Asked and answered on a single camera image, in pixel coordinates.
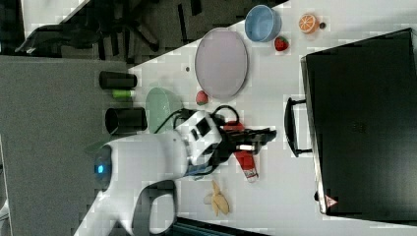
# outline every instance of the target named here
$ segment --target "blue light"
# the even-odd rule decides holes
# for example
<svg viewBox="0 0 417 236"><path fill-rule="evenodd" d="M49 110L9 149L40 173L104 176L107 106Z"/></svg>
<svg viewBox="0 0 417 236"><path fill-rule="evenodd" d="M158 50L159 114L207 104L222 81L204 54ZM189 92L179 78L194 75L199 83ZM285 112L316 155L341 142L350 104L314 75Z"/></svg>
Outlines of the blue light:
<svg viewBox="0 0 417 236"><path fill-rule="evenodd" d="M101 174L104 170L104 166L103 165L99 165L98 166L98 174Z"/></svg>

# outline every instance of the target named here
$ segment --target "blue bowl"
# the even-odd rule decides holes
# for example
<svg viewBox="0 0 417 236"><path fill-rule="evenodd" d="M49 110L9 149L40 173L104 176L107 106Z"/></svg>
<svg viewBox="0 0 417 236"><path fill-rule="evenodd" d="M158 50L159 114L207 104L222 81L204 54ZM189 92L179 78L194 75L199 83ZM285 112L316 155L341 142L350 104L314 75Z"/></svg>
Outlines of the blue bowl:
<svg viewBox="0 0 417 236"><path fill-rule="evenodd" d="M245 32L252 41L271 41L281 30L281 17L273 9L258 5L246 16Z"/></svg>

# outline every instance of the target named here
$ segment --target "black container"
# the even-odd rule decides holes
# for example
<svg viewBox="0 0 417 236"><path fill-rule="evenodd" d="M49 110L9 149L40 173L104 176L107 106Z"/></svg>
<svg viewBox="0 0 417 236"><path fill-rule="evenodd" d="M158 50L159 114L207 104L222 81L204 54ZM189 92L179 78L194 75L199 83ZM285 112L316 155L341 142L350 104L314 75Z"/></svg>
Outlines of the black container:
<svg viewBox="0 0 417 236"><path fill-rule="evenodd" d="M138 84L138 78L130 74L102 71L99 83L102 89L132 89Z"/></svg>
<svg viewBox="0 0 417 236"><path fill-rule="evenodd" d="M148 127L146 112L142 107L110 108L105 113L105 127L113 135L143 131Z"/></svg>

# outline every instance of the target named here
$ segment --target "black cable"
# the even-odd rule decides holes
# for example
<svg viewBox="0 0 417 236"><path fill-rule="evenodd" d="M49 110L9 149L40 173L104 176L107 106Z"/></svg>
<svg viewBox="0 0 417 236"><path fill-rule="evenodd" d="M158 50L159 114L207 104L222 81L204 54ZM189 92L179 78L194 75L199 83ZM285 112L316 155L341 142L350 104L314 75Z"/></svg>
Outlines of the black cable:
<svg viewBox="0 0 417 236"><path fill-rule="evenodd" d="M239 124L239 114L237 113L237 111L233 107L231 107L229 105L220 105L220 106L218 106L212 112L212 115L214 116L219 110L224 109L224 108L227 108L227 109L231 110L235 114L235 116L236 116L235 125L238 125Z"/></svg>
<svg viewBox="0 0 417 236"><path fill-rule="evenodd" d="M175 118L174 118L174 129L176 129L177 128L177 120L178 119L182 119L182 116L181 115L177 115L177 116L175 116Z"/></svg>
<svg viewBox="0 0 417 236"><path fill-rule="evenodd" d="M174 116L175 114L178 114L182 111L182 109L176 110L174 112L172 112L163 122L162 124L159 125L159 127L156 129L156 131L154 132L154 134L157 134L159 132L159 130L165 125L166 122L168 122L169 119L172 118L172 116Z"/></svg>

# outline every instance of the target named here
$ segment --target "orange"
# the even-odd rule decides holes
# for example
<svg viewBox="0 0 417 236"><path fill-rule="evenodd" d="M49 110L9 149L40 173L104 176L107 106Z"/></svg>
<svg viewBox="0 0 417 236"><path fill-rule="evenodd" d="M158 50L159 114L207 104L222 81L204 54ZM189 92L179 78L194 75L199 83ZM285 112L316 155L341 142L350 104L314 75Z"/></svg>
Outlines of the orange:
<svg viewBox="0 0 417 236"><path fill-rule="evenodd" d="M298 22L298 27L303 33L312 33L319 27L319 21L312 14L304 14Z"/></svg>

